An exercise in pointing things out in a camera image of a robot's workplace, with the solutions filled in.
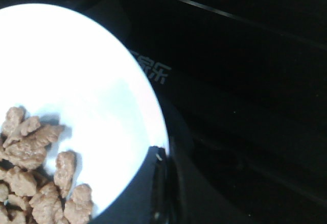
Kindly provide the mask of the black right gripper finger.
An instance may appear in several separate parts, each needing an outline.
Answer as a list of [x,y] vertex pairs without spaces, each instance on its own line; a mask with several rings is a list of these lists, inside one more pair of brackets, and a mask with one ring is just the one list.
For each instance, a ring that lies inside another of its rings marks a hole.
[[150,147],[129,185],[91,223],[177,223],[171,186],[168,183],[168,166],[165,150],[161,147]]

